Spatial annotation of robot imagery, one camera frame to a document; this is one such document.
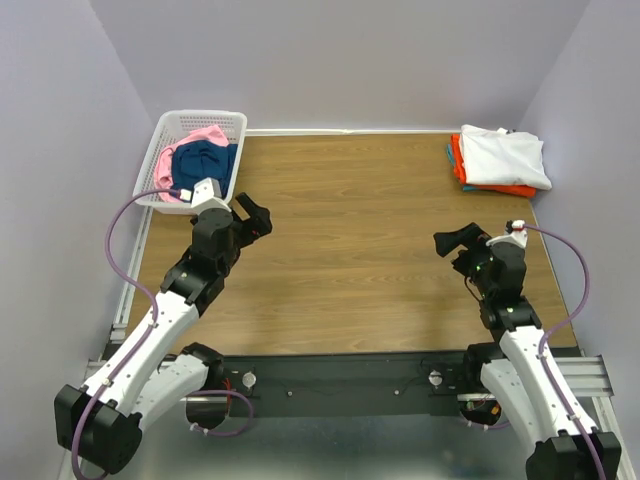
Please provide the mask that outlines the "dark blue printed t-shirt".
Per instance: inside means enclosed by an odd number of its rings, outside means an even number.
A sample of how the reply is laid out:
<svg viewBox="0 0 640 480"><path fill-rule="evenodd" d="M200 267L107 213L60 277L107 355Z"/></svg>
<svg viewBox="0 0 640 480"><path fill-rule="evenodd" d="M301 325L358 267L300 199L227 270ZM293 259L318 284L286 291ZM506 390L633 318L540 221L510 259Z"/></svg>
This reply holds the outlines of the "dark blue printed t-shirt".
<svg viewBox="0 0 640 480"><path fill-rule="evenodd" d="M224 198L231 183L238 150L237 144L219 146L208 140L196 140L179 146L172 155L173 190L192 190L196 183L211 178L218 182Z"/></svg>

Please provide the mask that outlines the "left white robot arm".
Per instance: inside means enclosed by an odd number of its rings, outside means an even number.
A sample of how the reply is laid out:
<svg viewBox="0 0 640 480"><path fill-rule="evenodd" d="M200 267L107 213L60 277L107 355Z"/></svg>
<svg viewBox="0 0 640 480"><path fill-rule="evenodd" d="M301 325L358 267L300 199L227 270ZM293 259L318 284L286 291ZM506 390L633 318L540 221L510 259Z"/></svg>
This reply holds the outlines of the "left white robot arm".
<svg viewBox="0 0 640 480"><path fill-rule="evenodd" d="M232 389L218 352L194 343L172 365L161 363L175 340L222 292L242 249L271 233L268 209L247 194L237 195L241 218L198 187L191 194L192 240L166 273L151 306L116 353L79 388L64 386L54 399L57 441L71 453L71 469L84 478L82 462L101 468L101 477L120 472L133 458L143 433L183 398L209 397L230 408L254 406Z"/></svg>

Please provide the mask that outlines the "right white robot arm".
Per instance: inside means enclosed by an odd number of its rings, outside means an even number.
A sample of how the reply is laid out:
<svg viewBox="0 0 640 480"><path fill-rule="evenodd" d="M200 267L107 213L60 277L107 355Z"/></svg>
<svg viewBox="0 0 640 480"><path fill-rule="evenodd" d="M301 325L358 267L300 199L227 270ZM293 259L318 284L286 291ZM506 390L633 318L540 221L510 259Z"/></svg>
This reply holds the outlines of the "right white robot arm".
<svg viewBox="0 0 640 480"><path fill-rule="evenodd" d="M504 234L492 237L471 223L433 236L439 256L457 254L452 266L476 287L481 320L494 339L468 348L460 379L471 391L493 395L530 447L528 478L613 479L620 441L602 431L577 400L549 347L550 332L522 293L531 229L513 220Z"/></svg>

